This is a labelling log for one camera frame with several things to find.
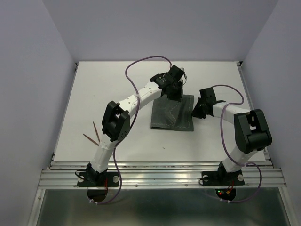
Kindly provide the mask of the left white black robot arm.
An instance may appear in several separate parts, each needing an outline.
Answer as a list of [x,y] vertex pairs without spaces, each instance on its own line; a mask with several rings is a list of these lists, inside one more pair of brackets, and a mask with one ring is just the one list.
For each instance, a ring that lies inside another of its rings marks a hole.
[[182,68],[172,65],[168,72],[151,77],[150,81],[133,95],[122,101],[110,101],[107,104],[98,149],[86,167],[86,178],[89,182],[95,186],[104,182],[113,150],[129,134],[131,123],[136,120],[139,110],[164,95],[170,100],[181,100],[182,77],[185,76]]

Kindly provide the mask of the grey cloth napkin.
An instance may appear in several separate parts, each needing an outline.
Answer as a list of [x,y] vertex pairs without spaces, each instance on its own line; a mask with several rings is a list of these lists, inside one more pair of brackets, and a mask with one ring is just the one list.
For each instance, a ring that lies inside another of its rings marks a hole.
[[183,95],[180,102],[169,100],[162,96],[153,101],[151,114],[151,129],[170,131],[193,131],[192,110],[193,95]]

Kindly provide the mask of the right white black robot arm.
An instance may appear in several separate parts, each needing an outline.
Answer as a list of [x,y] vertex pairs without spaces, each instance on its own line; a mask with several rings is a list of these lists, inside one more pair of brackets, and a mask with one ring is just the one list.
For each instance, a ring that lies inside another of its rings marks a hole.
[[[203,171],[200,179],[204,186],[244,184],[242,168],[251,165],[249,161],[258,151],[272,143],[272,136],[262,110],[243,109],[240,102],[226,102],[216,98],[214,87],[200,90],[200,97],[191,115],[198,119],[212,116],[220,119],[220,135],[226,158],[220,162],[216,171]],[[229,152],[225,145],[223,123],[234,126],[235,147]]]

